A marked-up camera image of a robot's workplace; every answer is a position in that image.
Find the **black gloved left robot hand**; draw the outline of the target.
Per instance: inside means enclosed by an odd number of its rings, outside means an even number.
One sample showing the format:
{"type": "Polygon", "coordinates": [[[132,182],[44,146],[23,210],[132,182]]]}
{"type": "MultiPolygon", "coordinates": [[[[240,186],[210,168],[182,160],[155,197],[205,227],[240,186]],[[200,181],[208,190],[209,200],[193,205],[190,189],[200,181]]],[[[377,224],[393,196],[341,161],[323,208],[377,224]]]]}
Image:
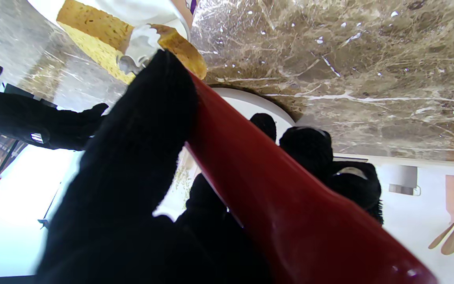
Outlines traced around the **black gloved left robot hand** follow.
{"type": "Polygon", "coordinates": [[[165,198],[196,120],[188,70],[159,50],[81,157],[48,228],[36,284],[270,284],[266,257],[203,174],[176,221],[165,198]]]}

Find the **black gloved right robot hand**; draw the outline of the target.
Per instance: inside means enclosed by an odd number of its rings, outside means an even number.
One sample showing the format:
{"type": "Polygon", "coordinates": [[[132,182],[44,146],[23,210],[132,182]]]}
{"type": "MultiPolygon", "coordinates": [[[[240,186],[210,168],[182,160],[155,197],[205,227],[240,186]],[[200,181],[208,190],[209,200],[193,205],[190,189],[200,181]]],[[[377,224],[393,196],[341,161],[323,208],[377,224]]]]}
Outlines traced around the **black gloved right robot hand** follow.
{"type": "Polygon", "coordinates": [[[101,103],[82,112],[58,110],[30,97],[0,92],[0,135],[46,149],[83,151],[107,108],[101,103]]]}

